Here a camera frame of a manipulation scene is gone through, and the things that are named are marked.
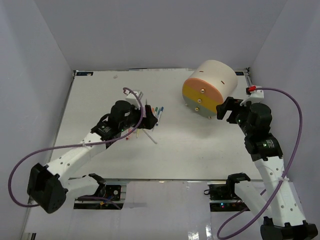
white wall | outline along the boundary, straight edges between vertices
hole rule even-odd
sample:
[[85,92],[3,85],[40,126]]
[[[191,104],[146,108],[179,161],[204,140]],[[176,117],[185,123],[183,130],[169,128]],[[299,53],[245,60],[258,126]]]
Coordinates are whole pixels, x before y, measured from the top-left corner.
[[[52,146],[72,71],[33,0],[0,0],[0,235],[20,239],[25,208],[8,194],[8,177],[25,155]],[[30,168],[21,165],[13,180],[17,199],[27,203]]]
[[35,0],[73,70],[252,65],[287,0]]
[[[320,227],[320,2],[288,0],[254,64],[257,85],[292,94],[303,112],[301,144],[289,172],[307,220]],[[298,131],[298,112],[279,93],[266,92],[273,112],[272,133],[280,141],[286,162]]]

white cylinder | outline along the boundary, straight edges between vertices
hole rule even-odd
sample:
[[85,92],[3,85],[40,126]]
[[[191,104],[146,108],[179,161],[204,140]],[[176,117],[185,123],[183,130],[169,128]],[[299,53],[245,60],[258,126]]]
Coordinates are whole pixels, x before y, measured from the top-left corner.
[[238,78],[231,67],[207,60],[184,82],[182,95],[190,108],[197,108],[197,113],[204,117],[211,117],[217,113],[216,106],[222,104],[237,85]]

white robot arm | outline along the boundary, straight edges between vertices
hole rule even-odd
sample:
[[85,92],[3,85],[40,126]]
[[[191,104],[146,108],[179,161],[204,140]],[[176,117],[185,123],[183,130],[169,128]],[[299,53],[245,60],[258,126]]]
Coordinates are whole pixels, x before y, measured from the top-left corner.
[[[238,124],[243,131],[245,148],[262,177],[269,199],[277,191],[268,208],[257,219],[261,225],[262,239],[312,239],[318,235],[318,230],[315,224],[307,223],[296,203],[289,179],[283,177],[283,153],[278,140],[270,133],[271,110],[260,103],[264,93],[261,89],[256,90],[255,86],[246,91],[249,94],[247,99],[228,97],[223,104],[218,105],[217,119],[222,120],[226,112],[231,111],[227,122]],[[267,202],[245,173],[229,175],[226,187],[229,191],[227,194],[241,198],[254,216],[258,216],[265,208]]]
[[[142,97],[142,92],[135,95]],[[150,105],[145,105],[145,115],[132,93],[119,100],[104,115],[77,147],[42,166],[37,163],[30,171],[27,193],[47,212],[53,213],[65,202],[66,197],[78,198],[94,195],[106,187],[105,180],[92,173],[71,179],[73,174],[95,155],[105,151],[130,127],[152,129],[158,122]]]

white table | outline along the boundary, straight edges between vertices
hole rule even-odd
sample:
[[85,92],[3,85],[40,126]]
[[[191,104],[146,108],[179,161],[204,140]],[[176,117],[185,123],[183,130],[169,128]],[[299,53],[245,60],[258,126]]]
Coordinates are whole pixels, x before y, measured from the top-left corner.
[[[96,173],[112,179],[225,180],[229,174],[245,172],[261,176],[244,146],[244,135],[236,124],[207,119],[185,106],[184,81],[188,69],[95,71],[76,76],[65,108],[57,145],[79,143],[117,100],[124,100],[123,87],[142,90],[154,107],[164,106],[159,126],[150,131],[154,144],[142,131],[139,138],[120,140],[95,156],[74,175]],[[233,97],[246,97],[245,76],[238,76]],[[55,150],[51,159],[67,149]]]

pen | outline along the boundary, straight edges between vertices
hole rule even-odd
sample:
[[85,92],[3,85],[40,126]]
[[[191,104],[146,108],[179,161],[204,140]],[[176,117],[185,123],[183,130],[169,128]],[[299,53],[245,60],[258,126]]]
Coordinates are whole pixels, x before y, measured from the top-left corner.
[[161,107],[161,109],[160,109],[160,113],[158,114],[158,122],[155,124],[156,126],[158,126],[159,125],[159,122],[160,122],[160,117],[161,117],[161,114],[162,114],[162,112],[164,111],[164,107]]

